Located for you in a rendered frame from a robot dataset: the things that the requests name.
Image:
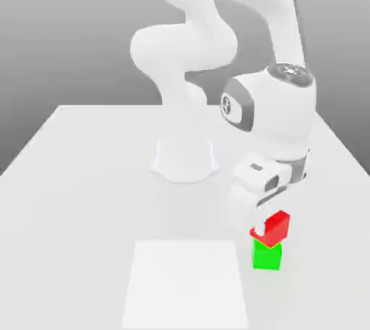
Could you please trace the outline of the small green cube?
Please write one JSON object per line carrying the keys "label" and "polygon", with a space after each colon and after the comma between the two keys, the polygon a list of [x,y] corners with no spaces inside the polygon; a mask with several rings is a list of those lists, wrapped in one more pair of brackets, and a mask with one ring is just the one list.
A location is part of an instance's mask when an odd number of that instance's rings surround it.
{"label": "small green cube", "polygon": [[282,258],[282,244],[268,247],[254,239],[252,264],[254,269],[279,270]]}

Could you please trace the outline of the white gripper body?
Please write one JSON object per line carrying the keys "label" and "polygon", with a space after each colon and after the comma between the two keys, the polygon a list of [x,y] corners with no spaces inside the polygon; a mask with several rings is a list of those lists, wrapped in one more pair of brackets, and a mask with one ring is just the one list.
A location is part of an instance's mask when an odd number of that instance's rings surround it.
{"label": "white gripper body", "polygon": [[267,194],[256,194],[234,183],[229,193],[229,225],[243,230],[263,223],[281,209],[278,201],[287,190],[287,186],[282,186]]}

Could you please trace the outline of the small red cube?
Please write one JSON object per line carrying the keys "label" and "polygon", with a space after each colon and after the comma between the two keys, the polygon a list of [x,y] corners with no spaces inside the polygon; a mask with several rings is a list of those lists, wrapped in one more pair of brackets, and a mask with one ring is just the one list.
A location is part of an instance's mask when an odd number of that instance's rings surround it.
{"label": "small red cube", "polygon": [[288,236],[290,215],[283,210],[274,213],[264,222],[264,234],[258,235],[255,228],[250,229],[250,236],[268,248],[274,248]]}

